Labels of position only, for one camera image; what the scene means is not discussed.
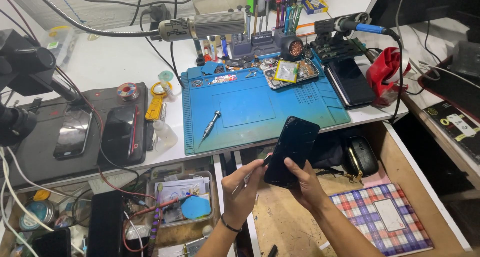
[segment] screwdriver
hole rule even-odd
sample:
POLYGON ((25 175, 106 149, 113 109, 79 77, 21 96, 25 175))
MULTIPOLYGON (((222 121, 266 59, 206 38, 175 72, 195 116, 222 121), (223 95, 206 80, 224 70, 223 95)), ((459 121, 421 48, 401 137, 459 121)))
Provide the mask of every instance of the screwdriver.
POLYGON ((213 116, 213 119, 208 122, 207 128, 205 128, 205 131, 203 132, 203 137, 201 138, 200 144, 198 145, 198 148, 202 145, 203 141, 205 138, 210 134, 212 131, 213 125, 215 124, 215 121, 217 121, 217 118, 220 116, 220 111, 215 111, 215 116, 213 116))

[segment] small box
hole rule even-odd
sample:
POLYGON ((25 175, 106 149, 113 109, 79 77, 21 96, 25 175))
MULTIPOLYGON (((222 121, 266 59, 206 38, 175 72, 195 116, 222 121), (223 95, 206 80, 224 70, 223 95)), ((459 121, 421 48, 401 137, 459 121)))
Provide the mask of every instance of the small box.
POLYGON ((301 3, 308 15, 326 13, 328 10, 325 0, 302 0, 301 3))

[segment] hand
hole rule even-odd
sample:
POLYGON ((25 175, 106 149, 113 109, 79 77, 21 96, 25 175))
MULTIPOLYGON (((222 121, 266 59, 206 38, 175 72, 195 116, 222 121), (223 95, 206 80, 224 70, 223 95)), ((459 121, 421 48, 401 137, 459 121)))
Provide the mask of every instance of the hand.
POLYGON ((298 178, 298 186, 291 189, 290 192, 300 205, 310 213, 314 213, 315 207, 320 205, 328 196, 320 185, 312 165, 307 160, 305 166, 301 169, 289 157, 285 158, 284 163, 290 172, 298 178))
POLYGON ((266 167, 262 168, 263 163, 263 159, 256 159, 222 179, 223 202, 225 207, 223 219, 226 224, 234 229, 240 229, 247 220, 250 212, 254 209, 258 183, 267 169, 266 167), (250 172, 252 173, 247 182, 247 186, 233 199, 232 192, 250 172))

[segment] red tape dispenser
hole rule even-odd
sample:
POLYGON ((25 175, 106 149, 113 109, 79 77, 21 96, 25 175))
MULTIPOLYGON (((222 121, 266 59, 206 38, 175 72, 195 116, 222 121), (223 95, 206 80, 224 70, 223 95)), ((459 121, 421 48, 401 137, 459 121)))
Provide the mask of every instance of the red tape dispenser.
MULTIPOLYGON (((405 76, 411 69, 409 53, 402 51, 402 69, 405 76)), ((390 106, 399 93, 398 85, 394 85, 400 79, 400 52, 397 47, 388 47, 381 52, 375 62, 367 70, 367 82, 375 92, 377 99, 372 102, 376 106, 390 106)))

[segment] black bracelet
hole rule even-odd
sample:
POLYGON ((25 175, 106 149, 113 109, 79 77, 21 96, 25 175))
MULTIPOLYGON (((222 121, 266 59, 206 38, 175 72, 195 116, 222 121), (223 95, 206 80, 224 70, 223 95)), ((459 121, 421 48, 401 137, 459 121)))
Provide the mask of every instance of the black bracelet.
POLYGON ((225 222, 225 220, 223 219, 223 214, 220 216, 220 218, 222 219, 223 225, 225 225, 225 227, 228 228, 230 231, 234 231, 234 232, 236 232, 236 233, 240 233, 240 232, 242 231, 241 228, 240 228, 240 229, 233 229, 229 224, 227 224, 227 223, 225 222))

